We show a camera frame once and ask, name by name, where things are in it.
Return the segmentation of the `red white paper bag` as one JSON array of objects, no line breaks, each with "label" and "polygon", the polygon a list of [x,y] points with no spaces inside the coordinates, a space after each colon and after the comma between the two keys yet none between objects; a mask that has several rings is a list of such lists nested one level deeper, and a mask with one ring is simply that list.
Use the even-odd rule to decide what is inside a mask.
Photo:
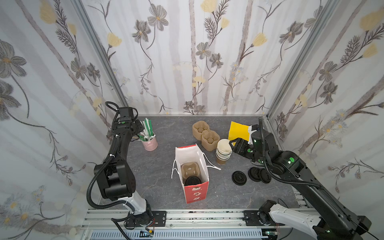
[{"label": "red white paper bag", "polygon": [[175,148],[172,171],[179,175],[187,204],[207,197],[210,182],[209,168],[221,170],[208,160],[198,145]]}]

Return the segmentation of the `black cup lid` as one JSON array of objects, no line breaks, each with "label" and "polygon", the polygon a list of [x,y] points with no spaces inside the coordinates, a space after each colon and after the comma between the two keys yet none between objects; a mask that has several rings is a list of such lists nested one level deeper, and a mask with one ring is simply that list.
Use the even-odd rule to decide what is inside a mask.
[{"label": "black cup lid", "polygon": [[190,176],[185,180],[184,185],[185,186],[195,186],[195,185],[200,185],[202,181],[200,180],[199,177],[197,176]]}]

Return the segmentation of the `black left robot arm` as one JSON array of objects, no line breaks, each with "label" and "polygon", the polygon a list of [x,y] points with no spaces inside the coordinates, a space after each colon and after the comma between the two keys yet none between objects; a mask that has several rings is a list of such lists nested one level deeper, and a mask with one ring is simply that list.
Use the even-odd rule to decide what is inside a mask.
[{"label": "black left robot arm", "polygon": [[[112,143],[106,158],[94,168],[86,192],[87,202],[94,209],[109,209],[123,205],[131,210],[131,219],[135,224],[150,225],[154,221],[150,204],[136,191],[136,178],[128,162],[129,144],[138,137],[145,127],[138,120],[138,111],[132,107],[119,107],[107,101],[106,106],[115,112],[112,122]],[[112,202],[100,205],[93,201],[92,190],[97,184],[103,199]]]}]

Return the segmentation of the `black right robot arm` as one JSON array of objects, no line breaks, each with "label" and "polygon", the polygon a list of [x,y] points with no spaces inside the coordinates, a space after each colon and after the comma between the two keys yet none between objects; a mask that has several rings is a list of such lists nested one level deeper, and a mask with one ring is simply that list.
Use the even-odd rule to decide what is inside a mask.
[{"label": "black right robot arm", "polygon": [[317,211],[317,215],[308,215],[266,201],[259,208],[263,224],[283,224],[316,240],[360,240],[369,233],[372,222],[341,204],[298,155],[281,151],[274,135],[264,129],[263,119],[250,126],[249,133],[248,140],[230,140],[233,153],[262,164],[269,178],[293,186]]}]

